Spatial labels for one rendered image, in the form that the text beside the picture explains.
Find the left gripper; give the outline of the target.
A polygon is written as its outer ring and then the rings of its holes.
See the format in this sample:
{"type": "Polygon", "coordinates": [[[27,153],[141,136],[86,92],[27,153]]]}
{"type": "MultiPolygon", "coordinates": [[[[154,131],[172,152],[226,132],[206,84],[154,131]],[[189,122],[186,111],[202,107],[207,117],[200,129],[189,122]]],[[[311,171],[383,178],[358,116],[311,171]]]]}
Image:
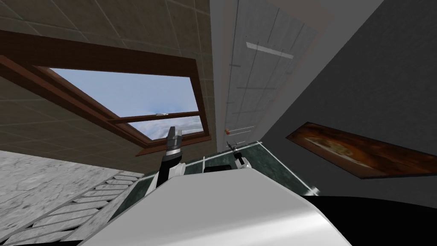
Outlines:
{"type": "Polygon", "coordinates": [[[182,130],[176,131],[175,126],[171,126],[166,138],[166,153],[164,158],[179,158],[182,156],[181,151],[182,130]]]}

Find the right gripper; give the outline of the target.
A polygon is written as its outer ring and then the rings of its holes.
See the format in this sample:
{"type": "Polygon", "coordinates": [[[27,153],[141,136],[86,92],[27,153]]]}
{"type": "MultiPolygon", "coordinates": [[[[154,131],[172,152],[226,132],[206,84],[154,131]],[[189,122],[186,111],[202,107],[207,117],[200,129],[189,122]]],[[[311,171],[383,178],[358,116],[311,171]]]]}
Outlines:
{"type": "Polygon", "coordinates": [[[231,149],[231,151],[232,151],[234,156],[236,156],[236,157],[240,157],[241,156],[241,153],[239,152],[239,150],[237,148],[238,144],[235,141],[233,143],[229,143],[227,141],[227,145],[231,149]]]}

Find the brown framed window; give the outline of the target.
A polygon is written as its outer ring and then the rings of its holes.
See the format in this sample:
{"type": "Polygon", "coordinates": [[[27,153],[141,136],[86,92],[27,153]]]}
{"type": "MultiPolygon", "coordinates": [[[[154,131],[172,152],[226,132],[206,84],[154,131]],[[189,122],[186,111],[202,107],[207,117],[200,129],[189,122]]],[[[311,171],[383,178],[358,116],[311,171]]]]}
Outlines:
{"type": "Polygon", "coordinates": [[[194,59],[0,30],[0,144],[135,156],[211,140],[194,59]]]}

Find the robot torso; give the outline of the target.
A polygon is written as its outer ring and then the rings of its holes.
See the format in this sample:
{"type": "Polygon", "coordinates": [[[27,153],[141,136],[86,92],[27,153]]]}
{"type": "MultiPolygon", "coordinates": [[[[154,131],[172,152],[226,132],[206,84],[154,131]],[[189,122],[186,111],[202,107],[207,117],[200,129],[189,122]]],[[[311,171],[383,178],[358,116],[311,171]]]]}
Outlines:
{"type": "Polygon", "coordinates": [[[255,169],[172,177],[78,246],[351,246],[302,196],[255,169]]]}

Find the white panelled door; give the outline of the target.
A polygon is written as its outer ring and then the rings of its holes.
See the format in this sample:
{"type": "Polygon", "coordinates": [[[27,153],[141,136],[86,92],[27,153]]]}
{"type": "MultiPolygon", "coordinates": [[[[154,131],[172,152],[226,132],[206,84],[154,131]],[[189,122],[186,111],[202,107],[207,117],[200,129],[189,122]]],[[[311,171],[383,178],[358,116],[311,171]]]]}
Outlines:
{"type": "Polygon", "coordinates": [[[236,10],[223,141],[241,146],[318,32],[268,0],[237,0],[236,10]]]}

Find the brown framed wall picture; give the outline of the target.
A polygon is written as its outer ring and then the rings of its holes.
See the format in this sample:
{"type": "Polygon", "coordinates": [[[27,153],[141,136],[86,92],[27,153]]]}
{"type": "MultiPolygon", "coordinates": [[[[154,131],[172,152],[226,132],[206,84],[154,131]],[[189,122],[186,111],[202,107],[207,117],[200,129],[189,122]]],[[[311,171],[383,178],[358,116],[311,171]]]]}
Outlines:
{"type": "Polygon", "coordinates": [[[437,176],[437,156],[306,122],[287,139],[360,179],[437,176]]]}

